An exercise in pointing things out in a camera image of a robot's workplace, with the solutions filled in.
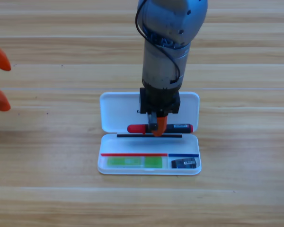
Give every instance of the table surface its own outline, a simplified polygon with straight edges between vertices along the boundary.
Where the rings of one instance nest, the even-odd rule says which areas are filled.
[[[101,175],[99,96],[142,86],[137,0],[0,1],[0,226],[284,227],[284,0],[210,0],[182,91],[198,176]]]

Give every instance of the wooden table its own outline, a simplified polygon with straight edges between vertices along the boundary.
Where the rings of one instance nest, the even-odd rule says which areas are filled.
[[[141,87],[137,0],[0,0],[0,227],[284,227],[284,0],[210,0],[183,91],[198,176],[97,171],[99,96]]]

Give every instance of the red stripe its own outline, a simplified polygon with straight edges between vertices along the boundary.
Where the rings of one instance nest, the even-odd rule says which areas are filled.
[[[101,156],[114,156],[114,157],[167,157],[167,154],[134,154],[134,153],[130,153],[130,154],[120,154],[120,153],[113,153],[113,154],[108,154],[108,153],[104,153],[101,154]]]

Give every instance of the red marker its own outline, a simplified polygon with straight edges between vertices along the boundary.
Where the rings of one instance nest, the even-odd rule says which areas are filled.
[[[182,133],[190,134],[194,130],[191,124],[167,124],[164,134]],[[127,127],[129,133],[152,133],[147,124],[131,124]]]

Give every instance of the black cable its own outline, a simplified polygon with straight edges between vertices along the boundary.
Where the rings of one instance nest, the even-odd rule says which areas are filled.
[[[142,9],[142,7],[144,6],[144,4],[147,2],[147,0],[144,0],[142,2],[142,4],[140,5],[140,7],[138,8],[137,10],[137,13],[136,13],[136,18],[135,18],[135,23],[136,23],[136,28],[138,30],[138,32],[140,33],[140,35],[146,40],[148,41],[151,45],[153,45],[155,48],[157,48],[159,51],[161,51],[163,54],[165,54],[166,57],[168,57],[172,63],[174,63],[177,71],[178,71],[178,77],[175,79],[175,80],[171,80],[170,83],[173,84],[173,83],[176,83],[180,77],[181,77],[181,72],[180,72],[180,68],[179,66],[177,65],[177,63],[175,62],[175,60],[173,59],[172,56],[170,56],[165,50],[161,49],[160,47],[158,47],[156,44],[154,44],[145,34],[143,34],[143,32],[141,31],[141,29],[139,28],[139,25],[138,25],[138,17],[139,17],[139,13]]]

